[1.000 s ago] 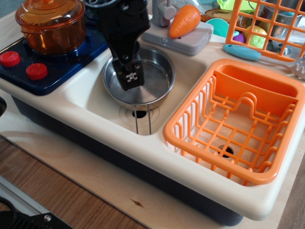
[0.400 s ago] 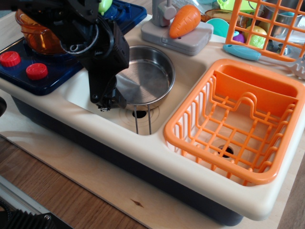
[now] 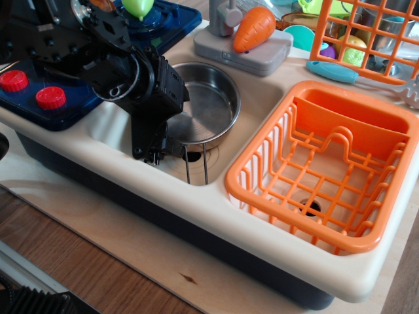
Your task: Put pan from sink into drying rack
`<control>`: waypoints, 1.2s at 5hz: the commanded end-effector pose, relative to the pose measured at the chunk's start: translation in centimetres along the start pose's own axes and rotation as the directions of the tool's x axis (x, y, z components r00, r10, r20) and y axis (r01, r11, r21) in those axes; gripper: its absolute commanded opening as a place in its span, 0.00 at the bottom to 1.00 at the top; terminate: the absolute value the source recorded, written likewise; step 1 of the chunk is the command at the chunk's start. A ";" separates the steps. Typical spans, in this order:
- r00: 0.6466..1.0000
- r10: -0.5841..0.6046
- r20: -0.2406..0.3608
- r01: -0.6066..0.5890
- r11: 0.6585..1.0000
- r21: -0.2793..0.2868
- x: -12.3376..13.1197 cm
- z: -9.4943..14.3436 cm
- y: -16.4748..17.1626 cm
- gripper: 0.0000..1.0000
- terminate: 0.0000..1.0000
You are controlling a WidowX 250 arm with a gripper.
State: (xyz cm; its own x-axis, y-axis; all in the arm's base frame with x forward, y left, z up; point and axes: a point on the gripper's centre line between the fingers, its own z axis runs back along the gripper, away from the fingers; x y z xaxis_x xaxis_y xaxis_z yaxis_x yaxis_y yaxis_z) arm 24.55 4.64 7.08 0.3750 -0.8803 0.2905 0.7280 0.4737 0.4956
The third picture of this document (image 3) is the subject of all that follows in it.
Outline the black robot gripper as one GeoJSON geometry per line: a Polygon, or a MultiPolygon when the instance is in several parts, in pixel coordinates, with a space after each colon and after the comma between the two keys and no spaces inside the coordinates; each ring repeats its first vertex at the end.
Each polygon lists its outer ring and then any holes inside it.
{"type": "Polygon", "coordinates": [[[168,137],[168,120],[182,113],[189,100],[183,79],[152,46],[144,51],[133,46],[124,66],[128,78],[95,93],[130,115],[132,156],[151,166],[166,156],[183,157],[184,145],[168,137]]]}

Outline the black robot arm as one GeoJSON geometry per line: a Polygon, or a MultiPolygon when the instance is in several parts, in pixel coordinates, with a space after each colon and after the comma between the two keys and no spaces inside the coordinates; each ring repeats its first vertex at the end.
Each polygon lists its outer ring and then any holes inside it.
{"type": "Polygon", "coordinates": [[[1,62],[35,60],[89,84],[131,117],[135,159],[181,157],[185,145],[168,135],[189,93],[153,46],[132,44],[128,21],[98,1],[2,1],[1,62]]]}

